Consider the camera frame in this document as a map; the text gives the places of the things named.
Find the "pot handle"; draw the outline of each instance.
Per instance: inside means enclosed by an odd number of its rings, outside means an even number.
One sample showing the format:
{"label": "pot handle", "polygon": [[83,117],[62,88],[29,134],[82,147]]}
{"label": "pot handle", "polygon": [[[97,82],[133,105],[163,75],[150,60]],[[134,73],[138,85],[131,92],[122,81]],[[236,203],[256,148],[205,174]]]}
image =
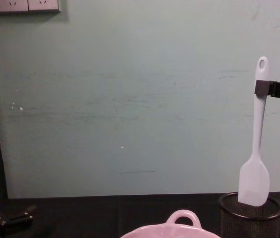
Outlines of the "pot handle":
{"label": "pot handle", "polygon": [[201,224],[195,213],[189,210],[179,210],[171,214],[166,223],[175,223],[180,217],[187,217],[193,222],[193,226],[201,229]]}

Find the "light blue wall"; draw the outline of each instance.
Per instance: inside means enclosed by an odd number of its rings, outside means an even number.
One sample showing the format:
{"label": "light blue wall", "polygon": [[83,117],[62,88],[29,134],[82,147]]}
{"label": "light blue wall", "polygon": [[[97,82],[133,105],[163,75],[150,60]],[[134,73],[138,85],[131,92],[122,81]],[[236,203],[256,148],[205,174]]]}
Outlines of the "light blue wall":
{"label": "light blue wall", "polygon": [[[0,16],[9,196],[237,190],[262,55],[280,80],[280,0],[68,0],[58,15]],[[278,191],[278,99],[263,133]]]}

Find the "wall socket panel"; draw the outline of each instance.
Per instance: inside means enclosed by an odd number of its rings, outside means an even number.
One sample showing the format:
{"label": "wall socket panel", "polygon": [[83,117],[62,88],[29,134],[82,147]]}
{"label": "wall socket panel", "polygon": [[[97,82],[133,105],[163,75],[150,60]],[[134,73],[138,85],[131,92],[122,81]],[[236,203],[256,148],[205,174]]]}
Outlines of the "wall socket panel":
{"label": "wall socket panel", "polygon": [[60,11],[58,0],[28,0],[30,11]]}
{"label": "wall socket panel", "polygon": [[29,11],[27,0],[0,0],[0,12]]}

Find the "spatula head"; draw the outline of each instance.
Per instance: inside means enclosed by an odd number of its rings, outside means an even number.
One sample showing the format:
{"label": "spatula head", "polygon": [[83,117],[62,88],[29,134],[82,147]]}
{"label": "spatula head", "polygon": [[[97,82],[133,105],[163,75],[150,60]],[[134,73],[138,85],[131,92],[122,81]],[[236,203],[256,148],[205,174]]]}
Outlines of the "spatula head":
{"label": "spatula head", "polygon": [[238,202],[262,206],[270,191],[270,176],[260,155],[252,155],[241,167]]}

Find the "spatula handle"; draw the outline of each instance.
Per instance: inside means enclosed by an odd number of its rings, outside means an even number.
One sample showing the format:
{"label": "spatula handle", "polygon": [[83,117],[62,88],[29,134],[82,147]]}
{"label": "spatula handle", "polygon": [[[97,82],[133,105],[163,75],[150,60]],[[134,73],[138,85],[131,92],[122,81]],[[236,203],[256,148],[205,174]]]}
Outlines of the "spatula handle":
{"label": "spatula handle", "polygon": [[[260,57],[255,72],[254,86],[257,80],[269,80],[269,62],[266,57]],[[253,144],[252,154],[259,155],[261,147],[262,126],[264,109],[267,96],[258,97],[254,94],[254,114],[253,114]]]}

